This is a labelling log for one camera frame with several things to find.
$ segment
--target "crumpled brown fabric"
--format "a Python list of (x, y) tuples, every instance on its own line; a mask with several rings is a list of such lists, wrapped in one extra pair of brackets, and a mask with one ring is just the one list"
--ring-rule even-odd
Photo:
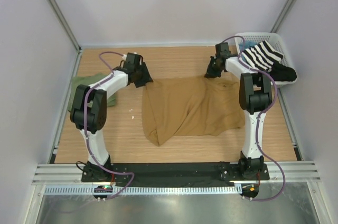
[(142, 123), (148, 140), (161, 146), (172, 136), (217, 136), (245, 124), (239, 83), (203, 76), (160, 79), (143, 90)]

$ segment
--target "folded green towel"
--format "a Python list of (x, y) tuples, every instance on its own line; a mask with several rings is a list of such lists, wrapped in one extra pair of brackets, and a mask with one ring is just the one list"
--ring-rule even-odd
[[(70, 93), (70, 98), (69, 98), (68, 107), (67, 107), (68, 111), (70, 112), (72, 109), (75, 91), (78, 85), (90, 85), (90, 84), (93, 84), (95, 82), (102, 80), (106, 76), (107, 75), (104, 75), (103, 73), (98, 73), (96, 75), (87, 76), (87, 77), (78, 77), (78, 76), (73, 77), (72, 83), (71, 83), (72, 84), (71, 93)], [(107, 107), (114, 106), (115, 104), (116, 104), (116, 93), (108, 98)]]

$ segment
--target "white laundry basket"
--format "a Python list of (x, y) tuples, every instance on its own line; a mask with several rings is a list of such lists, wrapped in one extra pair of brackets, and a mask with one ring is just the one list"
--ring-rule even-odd
[[(286, 50), (284, 42), (282, 41), (280, 35), (276, 33), (268, 33), (268, 32), (244, 32), (244, 33), (237, 33), (236, 35), (243, 36), (246, 41), (252, 41), (256, 43), (260, 43), (262, 41), (267, 41), (271, 46), (278, 52), (284, 54), (283, 59), (281, 60), (281, 64), (292, 67), (292, 62), (290, 60), (289, 53)], [(241, 38), (235, 38), (237, 52), (239, 53), (239, 46), (238, 44), (242, 43), (243, 40)]]

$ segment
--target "white panel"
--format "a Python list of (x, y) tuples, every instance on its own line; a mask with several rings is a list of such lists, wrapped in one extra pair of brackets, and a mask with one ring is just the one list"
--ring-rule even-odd
[(45, 163), (75, 49), (46, 0), (0, 0), (0, 216), (22, 223)]
[(297, 0), (279, 34), (299, 76), (283, 96), (303, 155), (315, 161), (338, 220), (337, 17), (337, 0)]
[(286, 0), (57, 0), (81, 45), (211, 43), (268, 32)]

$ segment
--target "striped cloth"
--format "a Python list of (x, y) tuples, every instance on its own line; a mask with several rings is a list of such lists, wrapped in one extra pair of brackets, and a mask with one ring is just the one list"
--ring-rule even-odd
[(273, 64), (282, 60), (284, 55), (276, 51), (267, 41), (263, 41), (245, 49), (242, 56), (251, 67), (270, 72)]

